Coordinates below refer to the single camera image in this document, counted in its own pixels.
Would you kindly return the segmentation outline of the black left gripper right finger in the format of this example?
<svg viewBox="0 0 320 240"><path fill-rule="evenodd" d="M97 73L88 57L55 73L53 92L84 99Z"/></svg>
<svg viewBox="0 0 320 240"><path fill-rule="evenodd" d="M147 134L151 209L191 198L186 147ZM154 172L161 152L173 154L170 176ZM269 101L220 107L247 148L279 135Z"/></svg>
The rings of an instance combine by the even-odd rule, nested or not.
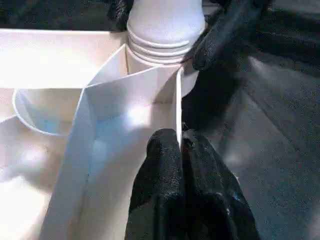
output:
<svg viewBox="0 0 320 240"><path fill-rule="evenodd" d="M254 215L236 176L209 140L188 129L181 154L190 240L259 240Z"/></svg>

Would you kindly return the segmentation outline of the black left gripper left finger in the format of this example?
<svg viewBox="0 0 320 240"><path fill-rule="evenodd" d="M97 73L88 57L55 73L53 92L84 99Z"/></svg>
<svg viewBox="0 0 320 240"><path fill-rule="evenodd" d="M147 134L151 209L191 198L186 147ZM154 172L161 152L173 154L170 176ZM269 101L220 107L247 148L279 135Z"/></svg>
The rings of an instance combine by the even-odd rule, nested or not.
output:
<svg viewBox="0 0 320 240"><path fill-rule="evenodd" d="M185 183L176 131L157 130L134 179L127 240L183 240L186 236Z"/></svg>

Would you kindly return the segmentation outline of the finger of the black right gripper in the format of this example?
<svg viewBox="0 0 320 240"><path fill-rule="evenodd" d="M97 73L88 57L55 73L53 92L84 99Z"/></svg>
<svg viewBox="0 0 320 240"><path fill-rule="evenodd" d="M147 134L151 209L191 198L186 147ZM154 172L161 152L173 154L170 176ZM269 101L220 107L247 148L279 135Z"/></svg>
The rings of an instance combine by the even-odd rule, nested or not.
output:
<svg viewBox="0 0 320 240"><path fill-rule="evenodd" d="M111 0L107 13L108 19L119 31L127 30L127 22L134 0Z"/></svg>
<svg viewBox="0 0 320 240"><path fill-rule="evenodd" d="M238 40L249 36L271 4L269 0L221 0L220 3L223 12L195 48L192 57L195 70L204 71L215 65Z"/></svg>

